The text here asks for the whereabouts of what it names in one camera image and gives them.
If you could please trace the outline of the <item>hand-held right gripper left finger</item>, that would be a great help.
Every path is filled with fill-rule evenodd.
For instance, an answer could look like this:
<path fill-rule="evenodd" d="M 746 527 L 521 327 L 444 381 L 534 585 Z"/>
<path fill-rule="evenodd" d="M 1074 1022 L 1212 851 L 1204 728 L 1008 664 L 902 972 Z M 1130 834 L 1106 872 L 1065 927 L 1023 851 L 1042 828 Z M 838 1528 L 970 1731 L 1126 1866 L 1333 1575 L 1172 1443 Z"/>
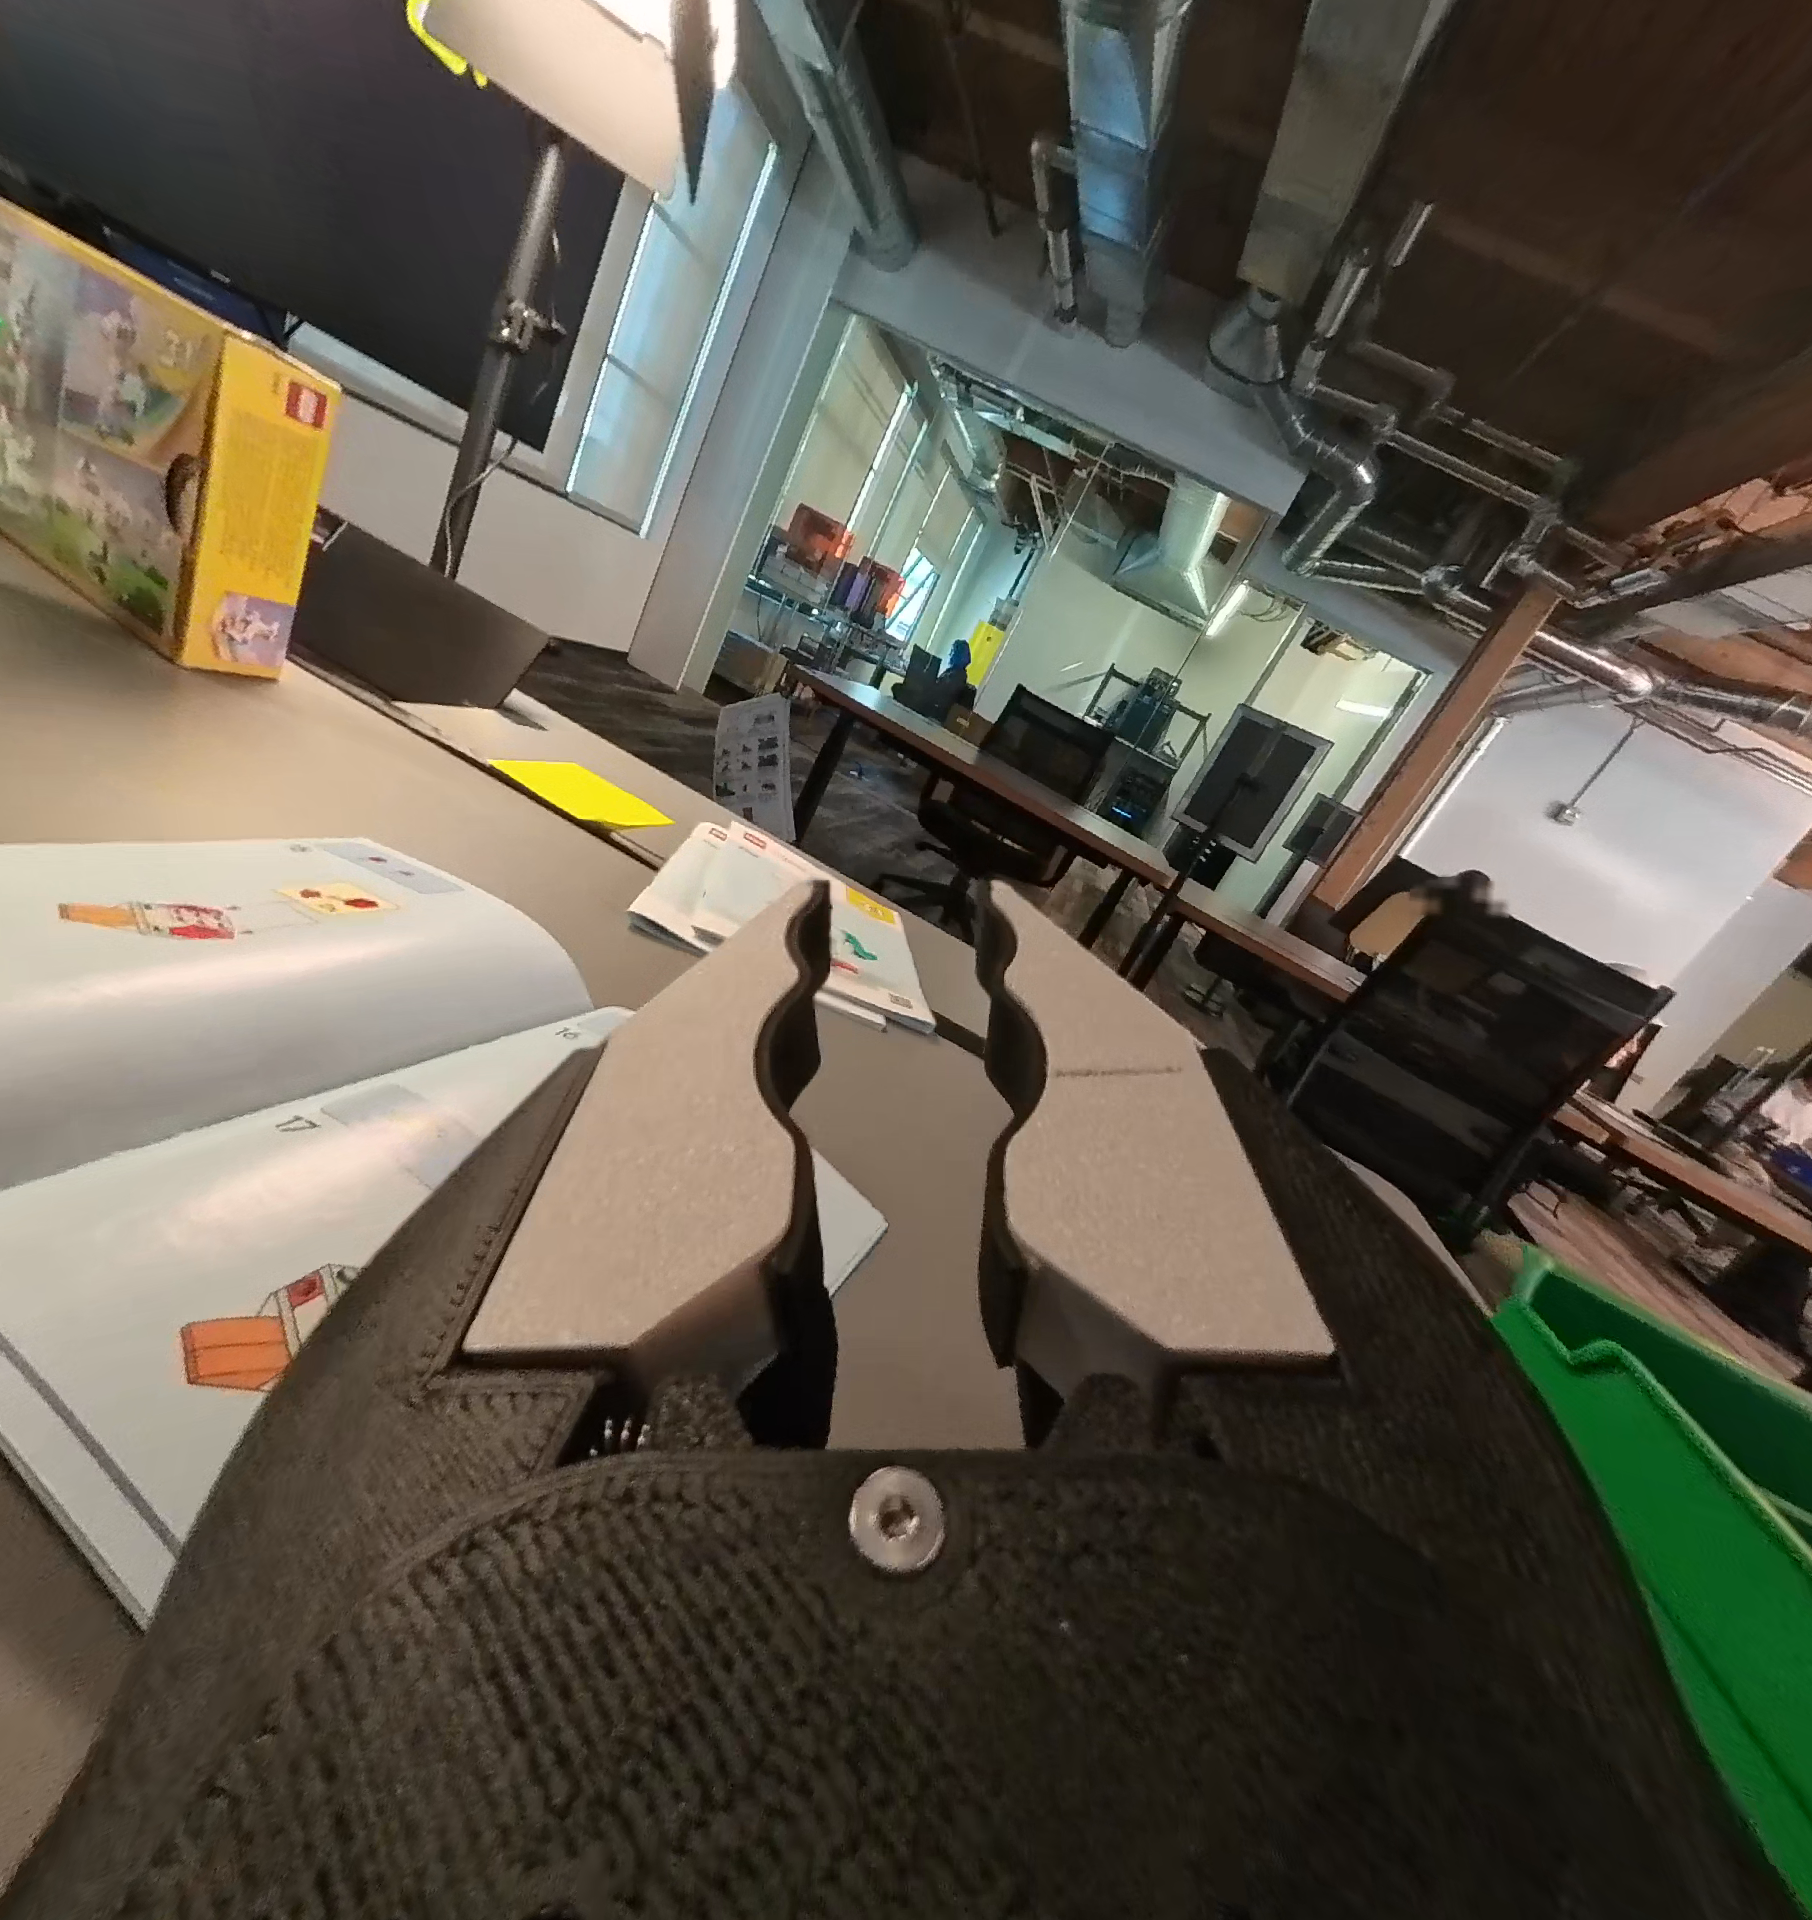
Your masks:
<path fill-rule="evenodd" d="M 832 1394 L 810 1088 L 832 886 L 792 880 L 623 1018 L 465 1328 L 480 1366 L 589 1356 L 657 1390 Z"/>

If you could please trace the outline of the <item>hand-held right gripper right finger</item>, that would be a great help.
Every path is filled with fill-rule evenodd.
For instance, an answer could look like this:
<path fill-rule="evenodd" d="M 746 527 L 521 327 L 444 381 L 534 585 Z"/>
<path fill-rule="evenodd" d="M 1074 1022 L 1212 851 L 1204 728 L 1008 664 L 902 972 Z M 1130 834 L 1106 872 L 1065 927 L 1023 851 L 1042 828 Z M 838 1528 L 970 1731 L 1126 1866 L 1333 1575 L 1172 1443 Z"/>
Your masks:
<path fill-rule="evenodd" d="M 1319 1371 L 1333 1334 L 1204 1045 L 1008 880 L 972 886 L 981 1334 L 1031 1376 Z"/>

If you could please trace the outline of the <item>yellow lego box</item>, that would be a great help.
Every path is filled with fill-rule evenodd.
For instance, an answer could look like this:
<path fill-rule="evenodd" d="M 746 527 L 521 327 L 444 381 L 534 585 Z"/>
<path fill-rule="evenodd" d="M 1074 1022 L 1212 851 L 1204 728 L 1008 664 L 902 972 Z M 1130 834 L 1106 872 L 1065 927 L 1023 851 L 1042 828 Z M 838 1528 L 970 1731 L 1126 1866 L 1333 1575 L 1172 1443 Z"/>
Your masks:
<path fill-rule="evenodd" d="M 0 537 L 151 653 L 279 678 L 338 384 L 0 198 Z"/>

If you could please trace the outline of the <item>closed instruction booklet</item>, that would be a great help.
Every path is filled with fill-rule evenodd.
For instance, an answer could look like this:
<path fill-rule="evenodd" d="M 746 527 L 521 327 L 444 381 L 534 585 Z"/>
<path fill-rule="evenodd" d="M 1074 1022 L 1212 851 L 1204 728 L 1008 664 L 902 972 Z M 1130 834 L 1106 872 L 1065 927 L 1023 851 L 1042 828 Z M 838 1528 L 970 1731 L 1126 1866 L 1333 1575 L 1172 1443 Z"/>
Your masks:
<path fill-rule="evenodd" d="M 630 927 L 657 936 L 680 951 L 709 951 L 741 936 L 741 913 L 709 905 L 709 865 L 746 834 L 746 824 L 702 824 L 690 840 L 657 865 L 657 880 L 630 898 Z"/>
<path fill-rule="evenodd" d="M 913 982 L 913 951 L 902 913 L 885 891 L 817 865 L 810 858 L 762 834 L 746 824 L 702 824 L 702 886 L 695 886 L 695 936 L 709 946 L 731 943 L 753 913 L 768 913 L 800 880 L 826 880 L 832 891 L 832 972 L 826 992 L 852 1011 L 937 1034 L 937 1008 Z"/>

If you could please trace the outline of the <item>black mesh office chair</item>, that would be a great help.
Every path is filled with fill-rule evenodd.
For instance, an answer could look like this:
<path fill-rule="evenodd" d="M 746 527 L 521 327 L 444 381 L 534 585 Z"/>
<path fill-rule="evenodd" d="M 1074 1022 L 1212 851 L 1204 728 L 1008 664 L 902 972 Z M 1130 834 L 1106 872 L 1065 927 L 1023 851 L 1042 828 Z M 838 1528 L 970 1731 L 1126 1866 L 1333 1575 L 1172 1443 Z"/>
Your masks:
<path fill-rule="evenodd" d="M 1483 872 L 1422 891 L 1409 943 L 1263 1074 L 1306 1137 L 1396 1181 L 1464 1251 L 1550 1117 L 1675 992 L 1513 920 Z"/>

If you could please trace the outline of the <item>yellow paper sheet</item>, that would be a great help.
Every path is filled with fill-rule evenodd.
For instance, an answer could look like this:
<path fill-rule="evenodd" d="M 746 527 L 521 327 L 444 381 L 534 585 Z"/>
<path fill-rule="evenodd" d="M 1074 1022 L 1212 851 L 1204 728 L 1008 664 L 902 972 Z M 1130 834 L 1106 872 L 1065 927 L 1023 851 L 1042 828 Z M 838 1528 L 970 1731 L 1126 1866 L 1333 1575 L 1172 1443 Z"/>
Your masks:
<path fill-rule="evenodd" d="M 484 758 L 484 772 L 498 772 L 502 784 L 532 787 L 534 800 L 547 800 L 547 809 L 564 809 L 572 824 L 589 824 L 589 828 L 673 828 L 666 809 L 657 809 L 649 798 L 609 784 L 589 765 Z"/>

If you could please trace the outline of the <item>long wooden desk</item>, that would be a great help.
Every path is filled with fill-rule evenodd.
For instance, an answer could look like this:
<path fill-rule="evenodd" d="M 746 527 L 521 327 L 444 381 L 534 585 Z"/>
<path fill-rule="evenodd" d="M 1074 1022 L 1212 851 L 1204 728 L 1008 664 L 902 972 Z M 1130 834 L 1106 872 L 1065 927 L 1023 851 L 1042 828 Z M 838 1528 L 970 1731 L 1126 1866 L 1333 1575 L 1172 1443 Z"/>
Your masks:
<path fill-rule="evenodd" d="M 991 758 L 981 741 L 913 718 L 908 704 L 885 697 L 878 683 L 852 683 L 838 673 L 817 664 L 788 664 L 792 683 L 805 683 L 826 709 L 832 728 L 810 758 L 810 777 L 800 784 L 792 800 L 792 828 L 805 840 L 838 758 L 852 741 L 852 728 L 878 728 L 898 753 L 908 753 L 930 777 L 946 777 L 961 787 L 981 787 L 995 800 L 1008 800 L 1014 815 L 1029 815 L 1031 828 L 1059 834 L 1074 858 L 1114 865 L 1118 880 L 1106 886 L 1101 913 L 1089 920 L 1089 946 L 1101 943 L 1101 927 L 1114 920 L 1114 905 L 1126 898 L 1126 886 L 1154 886 L 1159 905 L 1176 927 L 1204 927 L 1212 943 L 1227 943 L 1236 951 L 1247 951 L 1263 972 L 1280 972 L 1291 988 L 1306 988 L 1319 996 L 1354 996 L 1358 972 L 1319 946 L 1306 946 L 1299 936 L 1280 936 L 1276 920 L 1257 920 L 1227 898 L 1215 898 L 1212 886 L 1188 886 L 1163 865 L 1163 858 L 1154 840 L 1139 840 L 1130 828 L 1101 824 L 1089 800 L 1053 798 L 1048 784 L 1031 784 L 1029 772 Z"/>

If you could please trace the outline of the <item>printed leaflet sign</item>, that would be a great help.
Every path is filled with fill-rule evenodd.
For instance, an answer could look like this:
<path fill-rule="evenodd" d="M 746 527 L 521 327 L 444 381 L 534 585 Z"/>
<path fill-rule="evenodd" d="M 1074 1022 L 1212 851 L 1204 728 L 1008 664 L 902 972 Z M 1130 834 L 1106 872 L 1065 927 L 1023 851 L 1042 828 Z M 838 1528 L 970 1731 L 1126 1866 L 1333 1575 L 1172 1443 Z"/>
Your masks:
<path fill-rule="evenodd" d="M 800 834 L 792 697 L 788 692 L 723 704 L 712 800 L 728 800 L 741 824 L 778 834 L 778 840 Z"/>

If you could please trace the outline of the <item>black screen on stand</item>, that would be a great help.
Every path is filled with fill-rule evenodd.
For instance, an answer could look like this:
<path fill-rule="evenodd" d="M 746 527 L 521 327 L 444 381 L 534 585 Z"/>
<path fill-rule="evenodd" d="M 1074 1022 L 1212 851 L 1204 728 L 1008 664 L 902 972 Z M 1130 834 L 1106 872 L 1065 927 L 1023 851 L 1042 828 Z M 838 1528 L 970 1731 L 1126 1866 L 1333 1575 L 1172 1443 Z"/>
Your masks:
<path fill-rule="evenodd" d="M 1236 863 L 1257 863 L 1328 753 L 1319 728 L 1236 704 L 1199 784 L 1172 800 L 1163 863 L 1176 880 L 1215 886 Z"/>

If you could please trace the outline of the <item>open instruction booklet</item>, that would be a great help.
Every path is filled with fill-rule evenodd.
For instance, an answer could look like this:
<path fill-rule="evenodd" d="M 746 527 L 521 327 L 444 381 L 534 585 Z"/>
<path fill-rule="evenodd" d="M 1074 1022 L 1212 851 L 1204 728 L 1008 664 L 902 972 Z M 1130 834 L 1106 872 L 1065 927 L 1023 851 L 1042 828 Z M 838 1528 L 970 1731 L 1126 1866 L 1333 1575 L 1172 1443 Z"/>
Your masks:
<path fill-rule="evenodd" d="M 547 927 L 358 834 L 0 840 L 0 1454 L 33 1479 L 132 1625 L 235 1454 L 255 1406 L 315 1346 L 371 1251 L 559 1069 L 598 1074 L 609 1034 Z M 753 1269 L 800 1251 L 800 1137 L 753 1099 L 753 1036 L 695 1088 L 642 1018 L 609 1088 L 657 1122 L 666 1218 L 642 1218 L 609 1117 L 512 1146 L 502 1218 L 436 1350 L 484 1371 L 600 1356 L 623 1376 L 774 1366 Z M 723 1166 L 695 1174 L 695 1112 Z"/>

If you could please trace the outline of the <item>black stand base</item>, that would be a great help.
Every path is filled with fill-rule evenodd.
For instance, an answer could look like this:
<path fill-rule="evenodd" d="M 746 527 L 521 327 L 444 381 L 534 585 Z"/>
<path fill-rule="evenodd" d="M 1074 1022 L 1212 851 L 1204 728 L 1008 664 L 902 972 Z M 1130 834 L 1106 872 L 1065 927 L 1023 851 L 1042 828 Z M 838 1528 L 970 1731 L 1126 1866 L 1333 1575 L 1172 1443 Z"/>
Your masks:
<path fill-rule="evenodd" d="M 547 631 L 521 615 L 315 511 L 287 641 L 304 664 L 335 664 L 391 704 L 502 704 L 546 643 Z"/>

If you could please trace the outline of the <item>black light stand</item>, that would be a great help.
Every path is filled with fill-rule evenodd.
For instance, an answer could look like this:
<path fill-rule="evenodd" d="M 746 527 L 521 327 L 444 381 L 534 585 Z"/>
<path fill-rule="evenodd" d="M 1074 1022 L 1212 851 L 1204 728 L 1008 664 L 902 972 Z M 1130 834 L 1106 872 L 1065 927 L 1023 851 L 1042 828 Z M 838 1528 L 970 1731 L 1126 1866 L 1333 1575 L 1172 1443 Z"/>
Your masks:
<path fill-rule="evenodd" d="M 559 260 L 559 203 L 564 203 L 572 136 L 547 118 L 534 118 L 532 127 L 534 127 L 534 171 L 532 171 L 515 242 L 502 260 L 502 287 L 488 298 L 484 360 L 480 360 L 455 462 L 453 462 L 436 537 L 434 537 L 434 569 L 444 580 L 455 580 L 465 569 L 465 537 L 470 537 L 484 477 L 498 468 L 498 426 L 502 426 L 512 381 L 532 343 L 564 340 L 564 317 L 546 311 L 546 277 Z"/>

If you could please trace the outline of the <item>large black monitor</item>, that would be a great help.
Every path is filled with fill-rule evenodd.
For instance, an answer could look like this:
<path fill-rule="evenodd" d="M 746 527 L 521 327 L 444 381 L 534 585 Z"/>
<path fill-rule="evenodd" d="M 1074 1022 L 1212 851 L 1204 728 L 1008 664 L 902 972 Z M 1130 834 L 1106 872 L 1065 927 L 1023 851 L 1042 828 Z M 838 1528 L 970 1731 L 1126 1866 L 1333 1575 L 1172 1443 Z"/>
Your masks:
<path fill-rule="evenodd" d="M 400 0 L 0 0 L 0 192 L 470 406 L 534 122 Z"/>

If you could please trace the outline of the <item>white light panel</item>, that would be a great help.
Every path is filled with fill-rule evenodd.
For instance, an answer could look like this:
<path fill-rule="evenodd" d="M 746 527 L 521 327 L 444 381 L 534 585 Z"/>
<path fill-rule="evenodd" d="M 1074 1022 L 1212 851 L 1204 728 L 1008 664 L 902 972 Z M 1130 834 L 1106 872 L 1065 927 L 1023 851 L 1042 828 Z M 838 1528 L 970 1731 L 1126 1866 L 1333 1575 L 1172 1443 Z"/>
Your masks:
<path fill-rule="evenodd" d="M 731 0 L 413 0 L 409 27 L 657 198 L 702 198 L 741 60 Z"/>

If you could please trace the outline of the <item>metal ventilation duct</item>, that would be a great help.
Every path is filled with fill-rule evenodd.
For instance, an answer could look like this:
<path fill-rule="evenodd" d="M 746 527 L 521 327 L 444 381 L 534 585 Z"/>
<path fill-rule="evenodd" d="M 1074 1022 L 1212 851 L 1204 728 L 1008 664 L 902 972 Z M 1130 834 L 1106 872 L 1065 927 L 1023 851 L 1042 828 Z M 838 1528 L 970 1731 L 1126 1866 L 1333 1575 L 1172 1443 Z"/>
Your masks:
<path fill-rule="evenodd" d="M 1176 0 L 1074 0 L 1065 38 L 1065 144 L 1031 144 L 1042 242 L 1053 317 L 1093 298 L 1106 343 L 1130 343 L 1154 311 L 1172 228 L 1172 118 L 1188 48 Z M 1561 456 L 1450 406 L 1450 374 L 1377 340 L 1390 277 L 1422 249 L 1432 203 L 1409 203 L 1396 234 L 1358 228 L 1358 192 L 1390 127 L 1443 27 L 1432 4 L 1299 10 L 1276 149 L 1236 260 L 1236 296 L 1204 340 L 1204 381 L 1243 397 L 1276 441 L 1319 480 L 1280 539 L 1291 576 L 1390 580 L 1409 576 L 1443 603 L 1443 563 L 1343 563 L 1358 549 L 1390 480 L 1390 452 L 1521 511 L 1500 576 L 1530 576 L 1561 537 Z"/>

